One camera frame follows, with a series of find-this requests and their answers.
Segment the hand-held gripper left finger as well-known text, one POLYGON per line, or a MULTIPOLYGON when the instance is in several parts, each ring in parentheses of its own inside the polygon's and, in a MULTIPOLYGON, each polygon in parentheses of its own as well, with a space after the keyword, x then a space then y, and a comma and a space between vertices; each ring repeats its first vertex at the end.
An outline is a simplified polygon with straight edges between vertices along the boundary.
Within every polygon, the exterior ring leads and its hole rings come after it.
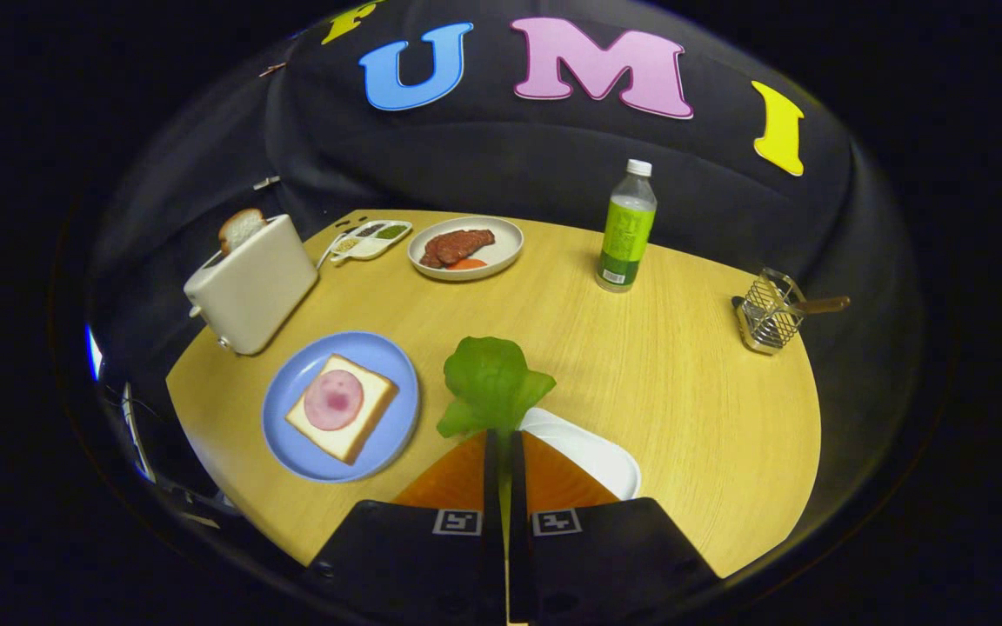
POLYGON ((462 441, 390 502, 355 503, 303 582, 374 625, 504 625, 496 432, 462 441))

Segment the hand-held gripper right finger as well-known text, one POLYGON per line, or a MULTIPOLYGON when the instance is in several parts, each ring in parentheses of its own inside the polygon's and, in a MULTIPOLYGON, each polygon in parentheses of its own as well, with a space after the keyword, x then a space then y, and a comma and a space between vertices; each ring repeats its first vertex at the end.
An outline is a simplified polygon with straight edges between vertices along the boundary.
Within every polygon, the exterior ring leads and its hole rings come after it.
POLYGON ((511 438, 510 617, 645 623, 718 585, 709 563, 648 496, 621 499, 539 436, 511 438))

